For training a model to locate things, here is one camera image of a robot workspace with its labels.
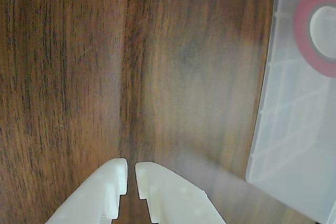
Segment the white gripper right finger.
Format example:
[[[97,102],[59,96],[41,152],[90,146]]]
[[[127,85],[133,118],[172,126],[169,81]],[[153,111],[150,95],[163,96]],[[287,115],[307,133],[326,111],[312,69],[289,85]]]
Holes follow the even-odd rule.
[[[135,173],[152,223],[225,223],[205,191],[170,169],[138,162]]]

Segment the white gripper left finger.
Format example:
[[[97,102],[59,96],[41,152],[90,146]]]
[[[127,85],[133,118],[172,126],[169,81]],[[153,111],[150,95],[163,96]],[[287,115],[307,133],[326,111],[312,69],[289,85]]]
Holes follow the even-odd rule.
[[[112,223],[127,193],[128,163],[113,158],[96,169],[54,212],[47,223]]]

